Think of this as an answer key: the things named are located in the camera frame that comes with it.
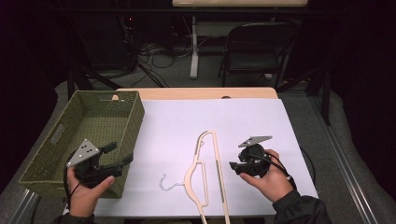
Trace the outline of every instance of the black curtain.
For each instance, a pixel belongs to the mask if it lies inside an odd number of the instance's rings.
[[[353,143],[377,182],[396,199],[396,7],[375,2],[332,71]]]
[[[298,77],[331,59],[332,90],[343,99],[354,146],[396,199],[396,5],[390,0],[311,0],[309,7],[348,8],[355,14],[304,19],[285,77]]]
[[[0,4],[0,192],[21,166],[56,105],[65,66],[31,1]]]

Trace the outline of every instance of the black sleeve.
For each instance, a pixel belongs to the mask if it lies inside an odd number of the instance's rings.
[[[90,217],[72,217],[68,213],[61,217],[56,217],[52,224],[92,224],[94,221],[94,215]]]
[[[274,203],[273,207],[276,210],[275,224],[332,223],[322,200],[301,196],[296,190]]]

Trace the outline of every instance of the white surface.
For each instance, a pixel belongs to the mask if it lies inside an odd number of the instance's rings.
[[[174,7],[304,7],[307,0],[173,0]]]
[[[196,217],[195,203],[183,186],[169,191],[159,187],[163,174],[165,187],[181,183],[191,166],[198,137],[213,130],[217,133],[219,156],[223,172],[230,216],[260,216],[275,213],[271,202],[248,185],[229,161],[237,161],[250,136],[272,135],[262,142],[272,148],[294,177],[302,195],[318,197],[298,147],[293,129],[281,100],[226,99],[144,101],[145,117],[137,138],[134,161],[131,163],[121,199],[101,199],[95,215],[104,217]],[[212,135],[204,138],[199,159],[205,162],[209,205],[206,217],[221,217],[223,209],[219,192]],[[202,167],[192,175],[193,190],[205,201]]]

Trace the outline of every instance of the basket handle hole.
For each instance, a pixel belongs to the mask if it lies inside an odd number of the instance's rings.
[[[97,95],[100,101],[119,101],[120,97],[117,94],[100,94]]]

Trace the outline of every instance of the hand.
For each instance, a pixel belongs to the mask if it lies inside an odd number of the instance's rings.
[[[267,149],[265,151],[279,159],[279,154],[272,149]],[[279,161],[273,157],[271,157],[271,161],[280,165]],[[293,190],[293,187],[283,172],[272,164],[270,165],[268,173],[262,178],[255,178],[245,173],[242,173],[240,176],[249,185],[256,187],[272,203],[277,202]]]
[[[76,189],[71,196],[69,214],[73,217],[90,217],[99,197],[110,188],[116,178],[111,175],[95,188],[89,189],[82,185],[78,186],[79,180],[75,177],[74,169],[74,167],[67,169],[70,193]]]

